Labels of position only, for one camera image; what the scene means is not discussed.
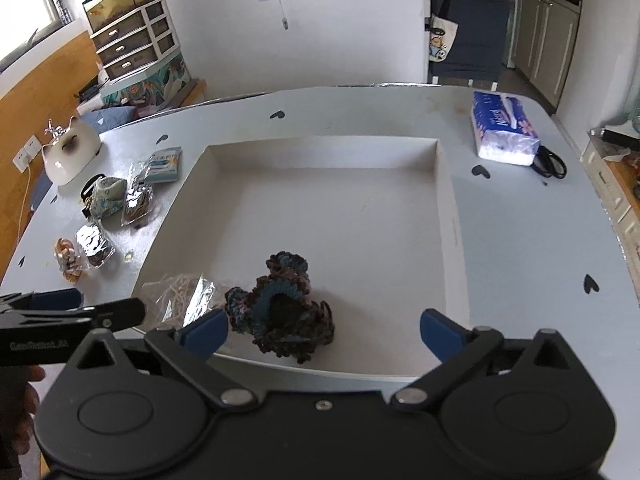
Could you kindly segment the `person's hand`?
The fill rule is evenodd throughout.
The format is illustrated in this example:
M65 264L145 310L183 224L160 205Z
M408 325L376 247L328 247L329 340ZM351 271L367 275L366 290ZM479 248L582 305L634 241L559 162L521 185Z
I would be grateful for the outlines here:
M19 479L20 456L30 448L32 419L39 406L39 396L32 386L41 382L46 372L40 365L11 366L1 369L1 478Z

